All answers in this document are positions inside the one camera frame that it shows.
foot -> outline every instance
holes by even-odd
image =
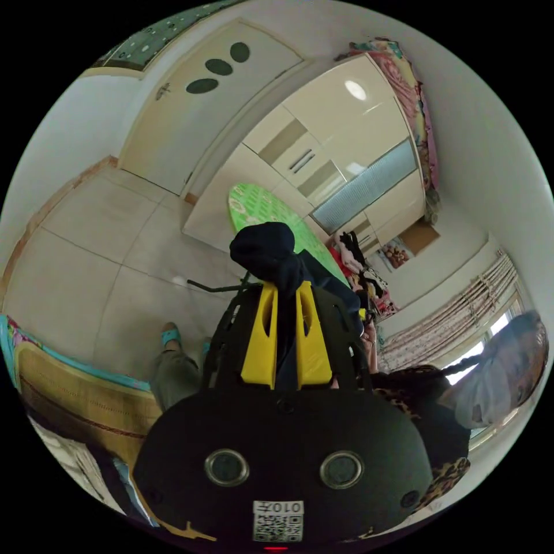
[[[168,322],[162,327],[162,343],[164,350],[182,350],[179,329],[174,323]]]

tiled floor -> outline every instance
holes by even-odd
[[[238,283],[227,254],[181,233],[186,205],[106,168],[72,191],[32,236],[3,312],[45,344],[100,369],[149,376],[160,328],[174,321],[198,357],[232,293],[187,285]]]

leg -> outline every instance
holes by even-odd
[[[179,331],[174,323],[162,329],[164,351],[154,360],[150,389],[162,411],[200,390],[198,366],[182,350]]]

floral blanket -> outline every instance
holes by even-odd
[[[48,355],[52,356],[56,360],[60,360],[64,364],[69,365],[74,369],[78,369],[93,375],[100,379],[105,379],[112,383],[117,383],[124,387],[137,388],[142,391],[149,391],[150,385],[146,381],[139,381],[127,375],[119,375],[117,373],[108,373],[106,371],[101,371],[90,365],[81,364],[76,360],[72,360],[62,354],[58,354],[54,350],[51,350],[45,346],[42,342],[35,339],[29,333],[23,331],[19,325],[10,317],[4,314],[0,315],[0,349],[6,361],[6,366],[8,368],[8,373],[12,380],[13,385],[16,387],[16,357],[15,351],[17,345],[21,342],[32,342],[35,346],[38,346],[41,350],[46,352]]]
[[[423,84],[416,79],[410,61],[398,42],[377,38],[365,43],[350,43],[348,54],[337,59],[368,53],[379,66],[396,93],[414,135],[423,170],[425,190],[438,190],[437,153],[429,108],[423,94]]]

braided hair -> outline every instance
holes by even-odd
[[[549,353],[549,342],[546,335],[546,329],[539,314],[535,310],[531,310],[515,317],[495,335],[493,343],[495,345],[495,349],[497,350],[501,348],[503,344],[513,340],[514,337],[520,337],[528,332],[534,332],[536,334],[536,341],[533,348],[533,365],[541,363],[539,377],[533,390],[530,392],[530,394],[532,394],[544,374]],[[418,387],[418,385],[428,383],[433,379],[455,375],[475,365],[481,364],[485,362],[490,355],[491,354],[483,352],[482,354],[478,354],[476,356],[470,356],[469,358],[464,358],[460,363],[449,366],[443,370],[430,364],[417,365],[398,372],[389,373],[387,377],[398,386],[401,385],[405,388]]]

